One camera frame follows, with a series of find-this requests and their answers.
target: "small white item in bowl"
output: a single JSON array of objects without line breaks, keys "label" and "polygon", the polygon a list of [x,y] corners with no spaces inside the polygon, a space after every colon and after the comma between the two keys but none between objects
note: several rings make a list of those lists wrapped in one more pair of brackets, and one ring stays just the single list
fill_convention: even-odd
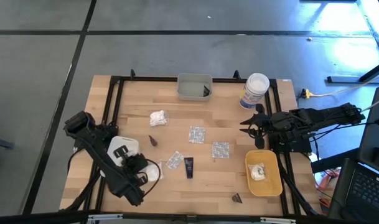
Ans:
[{"label": "small white item in bowl", "polygon": [[167,115],[166,111],[160,110],[160,111],[155,111],[151,113],[151,127],[157,126],[157,125],[165,125],[167,124]]},{"label": "small white item in bowl", "polygon": [[265,170],[264,170],[264,164],[256,164],[256,165],[250,165],[249,170],[251,173],[251,178],[253,180],[264,180],[265,179]]}]

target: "yellow extension cord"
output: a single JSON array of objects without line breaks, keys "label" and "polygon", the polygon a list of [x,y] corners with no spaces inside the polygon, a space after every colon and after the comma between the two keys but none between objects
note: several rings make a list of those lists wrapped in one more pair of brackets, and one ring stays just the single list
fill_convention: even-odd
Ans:
[{"label": "yellow extension cord", "polygon": [[363,83],[363,84],[360,84],[360,85],[357,85],[357,86],[353,86],[353,87],[351,87],[351,88],[346,88],[346,89],[344,89],[344,90],[339,90],[339,91],[335,91],[335,92],[332,92],[332,93],[325,93],[325,94],[321,94],[321,95],[313,94],[313,93],[311,93],[308,89],[306,89],[306,99],[309,99],[309,98],[312,97],[312,96],[316,96],[316,97],[331,96],[331,95],[334,95],[334,94],[336,94],[336,93],[341,93],[341,92],[344,92],[344,91],[353,90],[353,89],[359,88],[359,87],[361,87],[361,86],[364,86],[364,85],[366,85],[366,84],[369,84],[369,83],[371,83],[371,82],[373,82],[373,81],[376,81],[376,80],[378,80],[378,79],[379,79],[379,77],[374,78],[374,79],[372,79],[372,80],[370,80],[370,81],[368,81],[368,82],[365,82],[365,83]]}]

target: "laptop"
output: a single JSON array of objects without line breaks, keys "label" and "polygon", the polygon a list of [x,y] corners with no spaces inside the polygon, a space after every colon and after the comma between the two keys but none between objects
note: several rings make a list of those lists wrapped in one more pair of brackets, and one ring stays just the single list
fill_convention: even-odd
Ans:
[{"label": "laptop", "polygon": [[[376,89],[373,103],[379,100]],[[379,121],[379,104],[369,112],[368,123]],[[352,172],[345,196],[345,210],[361,222],[379,223],[379,125],[365,127],[358,152],[358,162],[345,162],[347,172]]]},{"label": "laptop", "polygon": [[379,171],[356,164],[345,205],[346,211],[357,220],[379,222]]}]

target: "gray plastic bin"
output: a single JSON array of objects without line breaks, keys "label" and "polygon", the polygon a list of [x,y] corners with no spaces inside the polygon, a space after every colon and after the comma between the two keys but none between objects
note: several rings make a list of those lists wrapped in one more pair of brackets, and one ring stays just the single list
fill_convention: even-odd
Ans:
[{"label": "gray plastic bin", "polygon": [[[177,92],[181,100],[208,101],[213,92],[213,78],[207,74],[186,74],[178,75]],[[203,96],[204,87],[210,90],[208,96]]]}]

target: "crumpled white paper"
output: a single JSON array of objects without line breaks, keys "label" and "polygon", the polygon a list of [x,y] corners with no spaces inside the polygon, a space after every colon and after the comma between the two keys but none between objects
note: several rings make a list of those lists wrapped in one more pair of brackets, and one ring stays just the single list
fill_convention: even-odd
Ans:
[{"label": "crumpled white paper", "polygon": [[155,127],[157,125],[166,125],[167,124],[167,114],[165,110],[155,111],[150,115],[150,125]]}]

